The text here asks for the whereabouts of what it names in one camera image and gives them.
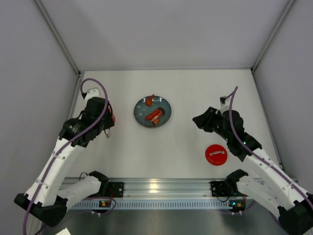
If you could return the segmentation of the orange shrimp piece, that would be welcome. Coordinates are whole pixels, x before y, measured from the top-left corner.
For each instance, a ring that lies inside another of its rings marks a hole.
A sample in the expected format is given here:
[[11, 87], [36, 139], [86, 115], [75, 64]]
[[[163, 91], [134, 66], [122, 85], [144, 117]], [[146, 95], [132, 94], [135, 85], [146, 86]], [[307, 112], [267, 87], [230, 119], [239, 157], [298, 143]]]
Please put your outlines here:
[[152, 106], [153, 105], [153, 98], [154, 98], [154, 94], [152, 94], [151, 96], [149, 96], [146, 101], [145, 101], [145, 104], [146, 106]]

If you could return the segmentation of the red sausage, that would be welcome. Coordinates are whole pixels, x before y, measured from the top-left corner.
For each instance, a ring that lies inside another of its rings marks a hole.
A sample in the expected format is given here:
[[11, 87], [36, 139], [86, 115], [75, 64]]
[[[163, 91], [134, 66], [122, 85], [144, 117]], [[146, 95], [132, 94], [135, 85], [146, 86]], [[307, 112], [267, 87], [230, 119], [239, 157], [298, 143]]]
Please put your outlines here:
[[160, 109], [154, 110], [152, 113], [148, 114], [145, 119], [146, 120], [152, 120], [154, 117], [156, 117], [160, 113]]

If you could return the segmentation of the metal serving tongs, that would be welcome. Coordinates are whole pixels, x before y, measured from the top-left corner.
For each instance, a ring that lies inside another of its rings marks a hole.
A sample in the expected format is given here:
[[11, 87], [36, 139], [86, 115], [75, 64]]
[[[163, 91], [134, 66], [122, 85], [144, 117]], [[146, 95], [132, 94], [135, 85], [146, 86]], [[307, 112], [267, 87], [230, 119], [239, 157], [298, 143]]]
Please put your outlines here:
[[110, 136], [111, 136], [111, 130], [110, 130], [110, 128], [104, 130], [104, 133], [105, 133], [105, 136], [106, 136], [107, 138], [110, 138]]

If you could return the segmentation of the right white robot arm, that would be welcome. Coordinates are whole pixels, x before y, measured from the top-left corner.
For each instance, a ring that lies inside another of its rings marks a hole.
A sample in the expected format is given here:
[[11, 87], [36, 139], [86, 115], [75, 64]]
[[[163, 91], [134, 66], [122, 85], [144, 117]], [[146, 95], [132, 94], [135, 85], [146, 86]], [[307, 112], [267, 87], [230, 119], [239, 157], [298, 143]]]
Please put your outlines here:
[[199, 129], [221, 136], [230, 153], [247, 167], [230, 173], [220, 186], [213, 183], [214, 195], [251, 197], [290, 235], [303, 235], [312, 229], [313, 195], [280, 169], [261, 144], [245, 132], [244, 121], [237, 111], [210, 107], [192, 120]]

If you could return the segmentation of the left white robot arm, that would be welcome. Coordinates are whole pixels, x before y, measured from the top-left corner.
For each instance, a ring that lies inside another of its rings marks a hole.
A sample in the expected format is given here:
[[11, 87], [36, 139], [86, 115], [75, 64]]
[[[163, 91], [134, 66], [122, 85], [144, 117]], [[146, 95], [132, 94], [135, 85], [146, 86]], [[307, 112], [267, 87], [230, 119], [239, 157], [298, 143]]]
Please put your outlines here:
[[98, 171], [89, 173], [85, 179], [66, 189], [60, 186], [71, 165], [89, 142], [113, 126], [110, 103], [101, 97], [88, 99], [80, 115], [64, 123], [55, 148], [39, 177], [25, 193], [17, 194], [15, 204], [44, 224], [54, 227], [78, 202], [87, 197], [105, 196], [109, 179]]

